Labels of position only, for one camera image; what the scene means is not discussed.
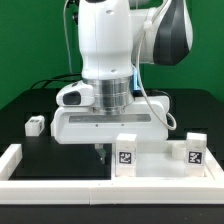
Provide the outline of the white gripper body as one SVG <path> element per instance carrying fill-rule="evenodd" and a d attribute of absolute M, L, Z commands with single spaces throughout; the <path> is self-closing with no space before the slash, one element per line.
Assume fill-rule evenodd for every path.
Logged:
<path fill-rule="evenodd" d="M 136 135 L 138 142 L 165 141 L 169 99 L 149 100 L 158 117 L 143 97 L 136 97 L 122 111 L 96 111 L 93 88 L 82 81 L 69 84 L 56 96 L 51 135 L 59 144 L 111 144 L 120 134 Z"/>

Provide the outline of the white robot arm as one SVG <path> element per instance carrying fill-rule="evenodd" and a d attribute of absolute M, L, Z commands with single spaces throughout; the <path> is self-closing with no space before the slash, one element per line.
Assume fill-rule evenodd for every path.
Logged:
<path fill-rule="evenodd" d="M 141 63 L 173 66 L 190 52 L 193 41 L 186 0 L 163 0 L 143 9 L 150 0 L 80 0 L 79 49 L 82 79 L 56 96 L 58 109 L 51 135 L 60 144 L 103 146 L 120 134 L 139 142 L 159 142 L 176 128 L 167 120 L 166 96 L 135 97 L 142 89 Z"/>

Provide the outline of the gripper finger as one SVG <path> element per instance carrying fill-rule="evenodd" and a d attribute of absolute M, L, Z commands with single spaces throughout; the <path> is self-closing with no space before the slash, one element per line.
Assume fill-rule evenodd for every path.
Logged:
<path fill-rule="evenodd" d="M 98 155 L 100 156 L 101 162 L 105 163 L 106 150 L 104 149 L 104 145 L 103 144 L 96 144 L 95 145 L 95 150 L 98 153 Z"/>

